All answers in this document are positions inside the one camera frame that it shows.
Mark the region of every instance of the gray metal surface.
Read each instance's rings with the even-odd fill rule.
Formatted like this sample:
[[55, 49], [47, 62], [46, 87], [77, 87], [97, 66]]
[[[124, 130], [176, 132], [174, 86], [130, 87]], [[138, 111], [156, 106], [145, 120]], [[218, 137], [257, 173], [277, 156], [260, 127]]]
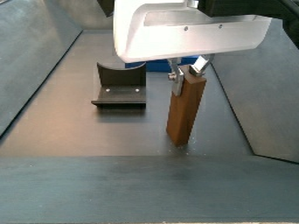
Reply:
[[53, 1], [0, 6], [0, 135], [66, 52], [81, 29]]
[[297, 223], [297, 177], [296, 164], [252, 156], [6, 157], [0, 221]]
[[97, 62], [119, 68], [111, 31], [83, 31], [19, 119], [0, 142], [0, 157], [250, 155], [214, 73], [208, 83], [189, 145], [176, 149], [165, 134], [172, 82], [146, 73], [146, 108], [101, 109]]
[[299, 162], [299, 50], [273, 20], [257, 49], [212, 62], [257, 155]]
[[83, 30], [113, 27], [113, 17], [106, 17], [97, 0], [54, 0]]

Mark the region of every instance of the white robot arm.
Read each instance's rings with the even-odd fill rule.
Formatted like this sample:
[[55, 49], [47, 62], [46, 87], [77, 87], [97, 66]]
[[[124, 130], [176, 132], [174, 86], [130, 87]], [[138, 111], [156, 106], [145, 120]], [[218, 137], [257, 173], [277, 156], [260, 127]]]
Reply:
[[124, 62], [256, 48], [270, 18], [208, 17], [193, 0], [115, 0], [113, 35]]

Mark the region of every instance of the black holder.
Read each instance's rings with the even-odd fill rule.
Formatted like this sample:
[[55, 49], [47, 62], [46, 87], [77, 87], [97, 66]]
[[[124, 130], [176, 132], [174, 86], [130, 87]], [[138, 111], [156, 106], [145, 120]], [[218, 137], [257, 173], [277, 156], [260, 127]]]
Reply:
[[90, 103], [97, 107], [145, 107], [145, 63], [126, 69], [111, 69], [97, 63], [101, 88], [97, 100]]

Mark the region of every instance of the wooden block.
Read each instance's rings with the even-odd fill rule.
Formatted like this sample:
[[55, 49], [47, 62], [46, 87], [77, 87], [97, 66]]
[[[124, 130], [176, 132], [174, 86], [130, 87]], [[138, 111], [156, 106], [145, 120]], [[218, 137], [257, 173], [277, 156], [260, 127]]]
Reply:
[[206, 80], [189, 74], [189, 66], [180, 66], [184, 73], [181, 95], [172, 94], [165, 131], [174, 146], [188, 143], [192, 125], [201, 102]]

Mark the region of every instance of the screw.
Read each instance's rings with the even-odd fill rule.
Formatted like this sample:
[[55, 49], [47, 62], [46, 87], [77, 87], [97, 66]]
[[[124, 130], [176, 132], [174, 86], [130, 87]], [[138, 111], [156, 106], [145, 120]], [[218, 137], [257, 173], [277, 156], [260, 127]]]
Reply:
[[176, 74], [174, 73], [168, 73], [168, 80], [174, 81], [176, 79]]

